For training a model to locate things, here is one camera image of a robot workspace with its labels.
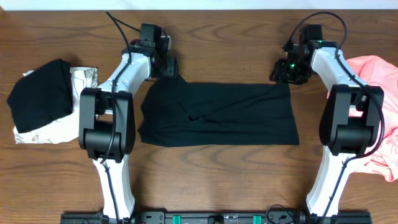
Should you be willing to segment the black t-shirt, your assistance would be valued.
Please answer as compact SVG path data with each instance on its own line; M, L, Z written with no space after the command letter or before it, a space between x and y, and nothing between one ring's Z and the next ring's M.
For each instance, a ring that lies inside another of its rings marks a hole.
M159 80L141 105L138 132L144 143L200 145L298 145L286 83L189 83Z

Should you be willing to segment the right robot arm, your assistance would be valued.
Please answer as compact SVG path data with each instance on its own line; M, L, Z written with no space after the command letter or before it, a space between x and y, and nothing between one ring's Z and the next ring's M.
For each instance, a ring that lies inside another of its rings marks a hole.
M328 91L319 125L322 163L306 203L312 223L336 223L349 175L367 148L379 145L384 133L384 92L357 76L340 46L323 39L318 24L301 28L299 43L288 42L284 52L287 56L276 61L272 81L301 85L316 73Z

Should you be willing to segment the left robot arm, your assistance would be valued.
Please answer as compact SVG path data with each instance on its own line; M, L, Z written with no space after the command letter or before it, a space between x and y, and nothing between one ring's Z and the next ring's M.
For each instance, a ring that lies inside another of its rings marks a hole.
M81 92L79 144L96 167L104 198L98 223L132 221L135 198L128 162L136 138L133 98L148 79L176 77L177 59L168 53L171 43L163 28L143 23L111 76Z

